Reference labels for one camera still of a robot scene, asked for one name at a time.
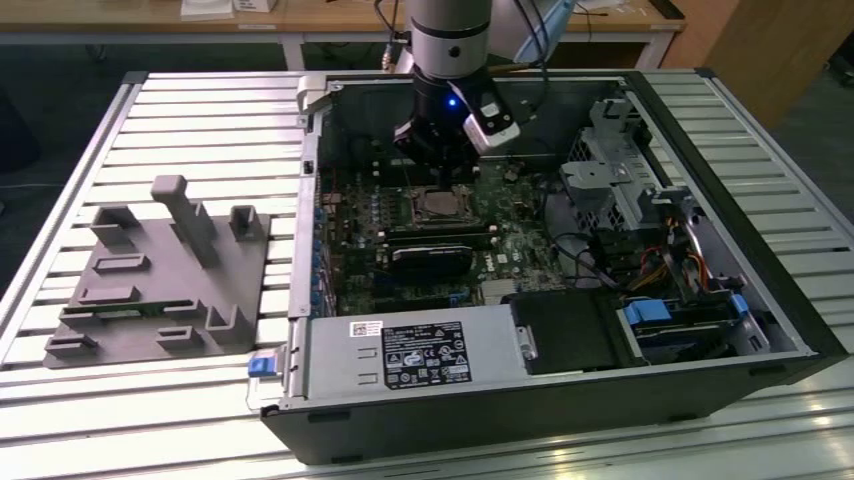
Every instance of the warning label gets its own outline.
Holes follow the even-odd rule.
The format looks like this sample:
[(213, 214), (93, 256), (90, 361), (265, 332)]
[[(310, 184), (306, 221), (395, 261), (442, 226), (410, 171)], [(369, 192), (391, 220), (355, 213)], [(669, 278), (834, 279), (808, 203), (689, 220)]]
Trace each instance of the warning label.
[(383, 360), (393, 390), (471, 382), (463, 324), (383, 328)]

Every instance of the black cable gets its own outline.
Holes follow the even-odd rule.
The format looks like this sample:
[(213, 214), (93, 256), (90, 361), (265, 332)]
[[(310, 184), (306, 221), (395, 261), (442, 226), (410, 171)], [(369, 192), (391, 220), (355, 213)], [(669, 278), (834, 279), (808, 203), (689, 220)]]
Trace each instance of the black cable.
[(395, 8), (391, 13), (391, 31), (389, 32), (389, 45), (395, 43), (395, 24), (398, 23), (398, 4), (401, 0), (395, 0)]
[[(585, 250), (582, 250), (581, 252), (578, 252), (578, 258), (582, 258), (582, 255), (584, 255), (585, 253), (590, 253), (590, 248), (586, 248)], [(580, 281), (581, 279), (585, 279), (585, 278), (588, 278), (588, 279), (594, 279), (594, 280), (598, 280), (598, 279), (600, 279), (600, 277), (596, 277), (596, 276), (594, 276), (594, 277), (592, 277), (590, 275), (582, 275), (582, 274), (581, 274), (581, 266), (582, 266), (582, 265), (581, 265), (581, 263), (576, 262), (576, 280), (573, 280), (573, 288), (578, 288), (578, 281)]]
[(534, 68), (534, 67), (540, 66), (541, 72), (542, 72), (542, 75), (544, 75), (544, 90), (541, 92), (540, 99), (532, 105), (532, 116), (529, 117), (529, 119), (525, 122), (521, 122), (521, 125), (525, 125), (534, 118), (534, 116), (537, 114), (537, 110), (540, 110), (541, 105), (546, 101), (546, 96), (549, 95), (549, 69), (546, 67), (548, 50), (544, 48), (544, 44), (540, 41), (540, 35), (537, 34), (537, 30), (534, 29), (534, 24), (532, 23), (532, 19), (529, 18), (529, 15), (528, 15), (528, 13), (525, 11), (525, 7), (522, 6), (522, 2), (520, 0), (513, 0), (513, 1), (514, 1), (514, 4), (517, 5), (517, 10), (520, 11), (520, 15), (522, 16), (522, 19), (525, 20), (525, 25), (529, 28), (529, 33), (532, 35), (532, 38), (534, 39), (534, 47), (537, 48), (537, 55), (540, 57), (540, 59), (536, 62), (532, 62), (530, 67)]
[(609, 14), (590, 13), (590, 10), (588, 10), (588, 7), (585, 7), (581, 3), (577, 3), (576, 5), (578, 6), (578, 8), (585, 10), (585, 13), (578, 13), (577, 15), (585, 15), (585, 17), (588, 18), (588, 43), (592, 43), (593, 42), (593, 24), (590, 23), (590, 17), (608, 17)]
[(395, 27), (394, 27), (394, 25), (391, 23), (389, 23), (389, 19), (386, 18), (386, 15), (383, 14), (383, 10), (379, 8), (379, 4), (381, 3), (383, 3), (383, 0), (374, 0), (374, 11), (377, 12), (377, 16), (379, 17), (379, 19), (386, 24), (386, 28), (389, 29), (389, 31), (394, 35), (395, 34)]
[(574, 262), (576, 264), (581, 264), (582, 267), (585, 267), (588, 270), (590, 270), (590, 273), (593, 273), (597, 278), (600, 279), (600, 281), (602, 281), (602, 284), (614, 289), (618, 290), (621, 292), (628, 292), (629, 290), (626, 290), (621, 285), (620, 282), (617, 280), (614, 280), (608, 273), (605, 273), (602, 270), (600, 270), (600, 268), (593, 265), (590, 262), (588, 262), (586, 260), (582, 260), (581, 258), (578, 258), (578, 255), (576, 255), (573, 252), (570, 252), (558, 242), (556, 242), (556, 237), (552, 236), (552, 232), (549, 232), (549, 228), (544, 229), (544, 231), (546, 232), (546, 237), (550, 241), (550, 243), (556, 246), (556, 248), (558, 249), (558, 251), (566, 255)]
[(540, 20), (540, 29), (544, 32), (544, 52), (540, 58), (541, 63), (546, 63), (549, 60), (549, 50), (552, 48), (552, 42), (549, 40), (549, 30), (546, 29), (546, 21), (544, 20), (544, 14), (540, 11), (540, 7), (537, 6), (537, 2), (534, 0), (529, 0), (532, 7), (534, 8), (534, 13), (537, 14), (537, 19)]

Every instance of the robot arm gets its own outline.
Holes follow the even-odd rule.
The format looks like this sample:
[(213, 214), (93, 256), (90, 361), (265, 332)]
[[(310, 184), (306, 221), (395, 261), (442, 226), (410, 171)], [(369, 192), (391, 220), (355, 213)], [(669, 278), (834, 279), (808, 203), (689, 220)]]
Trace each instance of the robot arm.
[[(415, 162), (438, 171), (441, 185), (447, 185), (461, 166), (474, 163), (481, 155), (521, 134), (510, 106), (487, 72), (487, 54), (525, 63), (544, 60), (541, 51), (550, 54), (554, 49), (546, 39), (554, 39), (550, 43), (557, 44), (574, 3), (574, 0), (407, 3), (415, 100), (413, 116), (395, 131), (395, 145)], [(540, 12), (546, 12), (549, 18), (542, 24)]]

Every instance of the metal slat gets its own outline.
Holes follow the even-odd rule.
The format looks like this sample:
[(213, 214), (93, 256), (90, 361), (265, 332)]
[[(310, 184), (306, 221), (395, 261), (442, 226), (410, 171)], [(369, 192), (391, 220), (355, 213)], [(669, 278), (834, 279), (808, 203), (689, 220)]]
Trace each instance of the metal slat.
[(122, 132), (189, 132), (202, 130), (246, 130), (251, 128), (295, 128), (298, 115), (233, 115), (227, 117), (131, 118)]
[[(237, 359), (246, 362), (245, 356), (237, 356)], [(246, 381), (246, 365), (242, 363), (237, 365), (202, 370), (158, 371), (110, 378), (81, 378), (73, 382), (56, 381), (7, 386), (0, 389), (0, 403), (44, 401), (85, 394), (117, 394), (170, 387), (238, 383)]]
[(43, 289), (67, 289), (78, 286), (78, 277), (48, 277), (42, 283)]
[[(758, 147), (757, 139), (748, 133), (688, 133), (692, 142), (697, 147)], [(660, 148), (657, 139), (650, 141), (652, 148)]]
[(197, 81), (202, 78), (258, 78), (258, 77), (302, 77), (305, 72), (151, 72), (150, 79), (182, 79)]
[(661, 99), (669, 107), (725, 107), (724, 101), (716, 95), (662, 95)]
[(303, 146), (298, 144), (139, 148), (111, 151), (107, 155), (105, 165), (211, 163), (286, 158), (299, 159), (302, 153)]
[(247, 103), (194, 103), (134, 105), (129, 118), (169, 118), (189, 116), (226, 115), (295, 115), (299, 113), (297, 102), (247, 102)]
[(239, 130), (211, 132), (122, 133), (113, 148), (205, 147), (213, 145), (251, 145), (254, 143), (298, 143), (299, 129)]
[(0, 386), (56, 384), (63, 388), (63, 382), (81, 380), (106, 380), (130, 378), (146, 373), (182, 373), (217, 370), (223, 367), (246, 367), (253, 354), (225, 355), (221, 357), (183, 358), (179, 360), (158, 360), (155, 362), (125, 363), (118, 365), (97, 365), (93, 367), (64, 368), (27, 368), (0, 371)]
[(802, 194), (774, 195), (772, 197), (738, 197), (736, 201), (745, 213), (796, 212), (812, 211), (814, 209), (813, 202), (810, 202), (810, 199)]
[(266, 162), (181, 164), (137, 167), (107, 167), (98, 172), (95, 182), (153, 182), (159, 175), (183, 175), (187, 180), (237, 180), (251, 175), (262, 177), (294, 177), (301, 174), (298, 160), (269, 160)]
[(770, 247), (772, 247), (772, 251), (778, 256), (784, 256), (784, 255), (794, 255), (801, 253), (832, 252), (832, 251), (848, 250), (849, 244), (841, 238), (836, 238), (830, 240), (773, 243), (770, 244)]
[(670, 113), (677, 120), (733, 119), (733, 112), (726, 107), (676, 107)]
[(725, 181), (724, 185), (730, 195), (737, 198), (756, 195), (788, 195), (801, 191), (792, 180), (784, 177), (765, 180), (730, 180)]
[(770, 213), (749, 215), (760, 233), (809, 232), (830, 230), (830, 223), (820, 212)]
[(854, 297), (837, 298), (833, 300), (817, 300), (813, 302), (813, 306), (822, 315), (854, 313)]
[(797, 278), (796, 282), (813, 301), (854, 296), (854, 275), (850, 274), (802, 277)]
[[(129, 412), (122, 412), (122, 415), (131, 416)], [(7, 447), (0, 449), (0, 462), (3, 465), (16, 465), (19, 478), (44, 478), (286, 452), (287, 449), (267, 427), (253, 418), (189, 428), (119, 433)], [(24, 462), (22, 465), (22, 458), (52, 460)], [(305, 470), (306, 466), (293, 460), (291, 470), (283, 469), (278, 473), (287, 475)]]
[(149, 103), (222, 103), (222, 102), (262, 102), (294, 101), (297, 89), (275, 90), (203, 90), (185, 92), (141, 92), (138, 104)]
[(682, 129), (692, 132), (746, 132), (745, 126), (736, 119), (726, 120), (680, 120)]
[(697, 73), (645, 73), (646, 81), (653, 85), (689, 84), (704, 85), (704, 78)]
[(247, 90), (255, 88), (297, 88), (299, 77), (150, 79), (143, 92), (151, 90)]
[[(261, 197), (273, 195), (297, 195), (299, 180), (235, 180), (221, 182), (189, 182), (187, 197), (191, 200), (214, 198)], [(151, 200), (151, 184), (101, 185), (93, 187), (87, 195), (89, 204), (117, 202), (145, 202)]]
[[(186, 388), (133, 396), (106, 395), (81, 400), (10, 406), (0, 409), (0, 441), (40, 436), (127, 429), (146, 425), (193, 423), (211, 419), (249, 418), (246, 382)], [(52, 415), (56, 411), (74, 415)]]
[(798, 277), (818, 273), (854, 272), (853, 252), (825, 252), (786, 255), (780, 258), (789, 273)]
[[(662, 168), (668, 175), (680, 176), (676, 164), (670, 162), (661, 162)], [(728, 178), (769, 178), (785, 176), (784, 171), (773, 162), (745, 162), (745, 163), (710, 163), (721, 180)]]
[(705, 83), (696, 84), (653, 84), (660, 95), (708, 95), (709, 87)]
[[(668, 153), (661, 147), (650, 149), (656, 158), (661, 161), (673, 161), (668, 157)], [(716, 162), (750, 162), (750, 161), (772, 161), (772, 157), (762, 147), (706, 147), (700, 148), (700, 153), (709, 163)]]

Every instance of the blue latch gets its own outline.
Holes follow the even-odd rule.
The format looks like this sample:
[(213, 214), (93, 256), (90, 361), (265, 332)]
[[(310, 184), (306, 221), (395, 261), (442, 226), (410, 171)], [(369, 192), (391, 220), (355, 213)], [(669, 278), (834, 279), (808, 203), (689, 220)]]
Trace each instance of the blue latch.
[(733, 306), (736, 307), (736, 311), (738, 312), (738, 317), (744, 317), (750, 313), (750, 306), (748, 305), (748, 300), (742, 297), (741, 294), (736, 293), (732, 297)]
[(624, 308), (629, 325), (646, 322), (668, 322), (673, 319), (664, 300), (636, 300)]
[(277, 357), (254, 357), (250, 360), (250, 378), (277, 376)]

